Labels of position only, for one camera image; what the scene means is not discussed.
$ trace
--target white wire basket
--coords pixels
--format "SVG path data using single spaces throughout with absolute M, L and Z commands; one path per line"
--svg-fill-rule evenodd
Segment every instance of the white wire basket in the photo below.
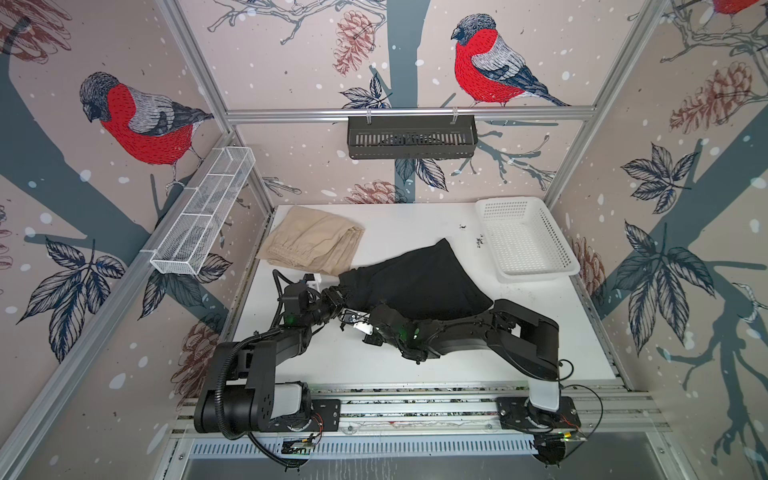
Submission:
M 247 147 L 225 147 L 150 262 L 160 273 L 197 275 L 256 159 Z
M 553 280 L 579 272 L 573 250 L 541 199 L 489 198 L 475 208 L 500 282 Z

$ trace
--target folded black garment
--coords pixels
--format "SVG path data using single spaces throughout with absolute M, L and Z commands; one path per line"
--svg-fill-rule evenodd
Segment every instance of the folded black garment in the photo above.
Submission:
M 369 312 L 386 303 L 412 320 L 452 320 L 485 312 L 493 302 L 472 282 L 444 238 L 376 265 L 339 275 L 346 305 Z

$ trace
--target bird head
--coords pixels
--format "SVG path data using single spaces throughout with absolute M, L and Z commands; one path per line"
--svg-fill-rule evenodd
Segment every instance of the bird head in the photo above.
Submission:
M 83 112 L 88 121 L 92 122 L 97 118 L 101 121 L 112 120 L 107 95 L 119 84 L 115 77 L 103 71 L 97 71 L 85 79 L 80 86 L 80 102 L 83 104 Z
M 451 40 L 456 40 L 462 47 L 465 47 L 472 37 L 475 36 L 475 33 L 485 29 L 496 29 L 496 22 L 493 21 L 490 15 L 485 13 L 468 15 L 462 18 L 458 25 L 456 25 L 453 35 L 451 35 Z

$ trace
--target hanging basket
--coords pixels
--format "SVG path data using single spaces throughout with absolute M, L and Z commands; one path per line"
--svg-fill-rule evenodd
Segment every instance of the hanging basket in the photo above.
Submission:
M 355 160 L 389 158 L 470 158 L 478 132 L 473 115 L 424 117 L 350 117 L 349 157 Z

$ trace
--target folded beige garment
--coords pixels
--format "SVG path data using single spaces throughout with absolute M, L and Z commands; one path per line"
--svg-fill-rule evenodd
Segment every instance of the folded beige garment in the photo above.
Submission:
M 338 276 L 349 270 L 364 231 L 344 217 L 295 205 L 256 257 L 272 265 Z

